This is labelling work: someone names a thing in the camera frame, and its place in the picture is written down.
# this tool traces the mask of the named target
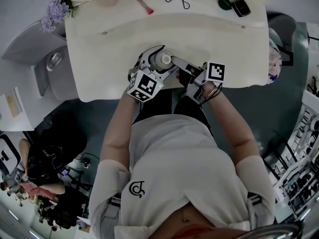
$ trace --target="pink brush handle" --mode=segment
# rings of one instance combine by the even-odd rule
[[[152,14],[154,12],[153,9],[149,8],[148,5],[146,3],[144,3],[143,0],[137,0],[141,6],[143,6],[145,8],[145,10],[147,11],[148,15]]]

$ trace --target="purple flowers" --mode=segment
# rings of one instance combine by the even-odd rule
[[[65,15],[69,12],[69,5],[61,0],[51,0],[46,10],[46,17],[41,21],[42,31],[53,32],[55,24],[61,23]]]

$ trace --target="white t-shirt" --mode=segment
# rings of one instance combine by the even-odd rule
[[[161,115],[134,124],[130,156],[131,177],[116,161],[99,164],[89,205],[97,238],[147,239],[189,202],[220,228],[249,231],[274,220],[262,158],[251,156],[235,167],[196,119]],[[118,212],[110,199],[120,192]]]

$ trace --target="logo on shirt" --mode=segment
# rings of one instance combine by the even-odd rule
[[[144,181],[132,182],[129,187],[129,191],[133,196],[139,196],[140,198],[142,198],[142,196],[145,194],[145,191],[142,189],[143,182]]]

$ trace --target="bracelet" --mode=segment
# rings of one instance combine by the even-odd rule
[[[215,85],[215,88],[209,93],[209,95],[205,98],[205,100],[209,99],[212,95],[216,93],[218,87]]]

